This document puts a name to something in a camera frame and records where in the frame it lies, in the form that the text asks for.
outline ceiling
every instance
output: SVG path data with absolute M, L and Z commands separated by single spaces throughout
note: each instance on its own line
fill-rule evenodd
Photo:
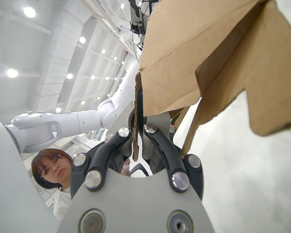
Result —
M 121 34 L 129 32 L 125 30 L 130 21 L 128 0 L 98 2 Z M 27 17 L 25 7 L 32 7 L 36 16 Z M 86 39 L 84 44 L 80 37 Z M 96 109 L 107 94 L 116 92 L 135 61 L 79 0 L 0 0 L 2 123 L 9 124 L 14 116 L 27 111 Z M 10 68 L 18 71 L 16 78 L 7 76 Z

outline circular mount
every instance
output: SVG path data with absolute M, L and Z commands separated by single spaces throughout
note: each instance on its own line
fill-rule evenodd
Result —
M 180 191 L 185 191 L 189 188 L 190 180 L 184 172 L 175 172 L 172 175 L 172 184 Z
M 102 211 L 92 209 L 87 211 L 80 219 L 81 233 L 103 233 L 106 228 L 106 218 Z
M 92 190 L 99 186 L 102 181 L 102 175 L 96 170 L 92 170 L 85 176 L 85 185 L 88 189 Z
M 154 134 L 157 132 L 157 126 L 155 124 L 145 125 L 145 131 L 149 134 Z
M 184 211 L 174 211 L 167 220 L 168 233 L 193 233 L 194 225 L 191 217 Z
M 80 153 L 77 154 L 76 157 L 73 159 L 73 164 L 77 167 L 82 166 L 86 161 L 86 154 Z
M 187 160 L 190 166 L 195 169 L 201 166 L 201 160 L 196 155 L 189 155 Z
M 129 129 L 126 127 L 123 127 L 119 129 L 118 133 L 122 138 L 126 138 L 129 135 Z

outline cardboard flap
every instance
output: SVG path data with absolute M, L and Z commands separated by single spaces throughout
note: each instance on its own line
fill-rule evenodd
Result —
M 148 21 L 140 65 L 144 115 L 157 115 L 195 104 L 201 96 L 196 69 L 260 1 L 159 2 Z
M 182 154 L 189 151 L 198 126 L 218 115 L 242 90 L 247 92 L 254 133 L 266 136 L 291 125 L 291 26 L 273 0 L 203 93 Z

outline cardboard box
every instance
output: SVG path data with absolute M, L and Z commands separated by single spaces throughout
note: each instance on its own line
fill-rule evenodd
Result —
M 183 146 L 246 90 L 250 126 L 266 136 L 291 125 L 291 26 L 274 0 L 161 0 L 140 64 L 144 116 L 195 104 Z

